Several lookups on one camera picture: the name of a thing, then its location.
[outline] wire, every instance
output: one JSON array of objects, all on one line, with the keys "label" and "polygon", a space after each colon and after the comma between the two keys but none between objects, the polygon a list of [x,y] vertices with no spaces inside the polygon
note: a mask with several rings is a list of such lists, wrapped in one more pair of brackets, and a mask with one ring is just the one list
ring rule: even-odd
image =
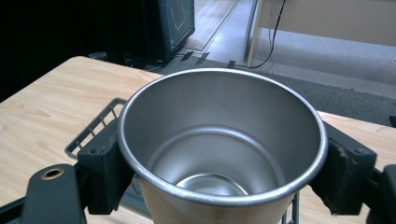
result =
[{"label": "wire", "polygon": [[270,49],[270,53],[268,54],[268,57],[267,57],[267,58],[264,60],[264,62],[262,62],[261,64],[256,65],[256,66],[247,67],[247,68],[250,68],[250,69],[259,68],[259,67],[263,66],[263,65],[271,58],[272,53],[273,53],[273,51],[274,51],[274,45],[275,45],[275,37],[276,37],[277,27],[278,27],[278,25],[279,25],[280,18],[282,17],[283,7],[285,6],[285,3],[286,3],[286,0],[283,0],[282,8],[280,9],[279,15],[278,15],[278,17],[277,17],[276,27],[275,27],[275,29],[274,29],[274,35],[273,35],[273,38],[272,38],[272,42],[271,42],[271,38],[270,38],[270,45],[271,45],[270,48],[271,48],[271,49]]}]

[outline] wooden table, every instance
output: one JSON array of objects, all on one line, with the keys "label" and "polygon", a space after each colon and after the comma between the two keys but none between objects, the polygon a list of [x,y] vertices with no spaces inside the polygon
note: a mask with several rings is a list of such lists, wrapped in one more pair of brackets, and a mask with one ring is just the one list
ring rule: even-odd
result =
[{"label": "wooden table", "polygon": [[[115,97],[128,99],[151,80],[149,72],[72,58],[0,104],[0,206],[23,197],[29,178],[58,163],[76,161],[64,148]],[[396,163],[396,129],[321,113],[324,120],[378,154],[380,170]],[[301,223],[364,223],[358,217],[332,217],[310,187],[301,191]],[[152,223],[125,207],[110,216],[87,215],[89,223]]]}]

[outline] stainless steel pot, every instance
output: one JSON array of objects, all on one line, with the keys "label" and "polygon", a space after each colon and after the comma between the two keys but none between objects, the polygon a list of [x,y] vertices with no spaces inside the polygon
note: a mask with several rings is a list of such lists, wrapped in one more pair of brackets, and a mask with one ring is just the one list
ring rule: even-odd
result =
[{"label": "stainless steel pot", "polygon": [[302,96],[228,69],[143,87],[121,112],[119,142],[156,224],[277,223],[327,153]]}]

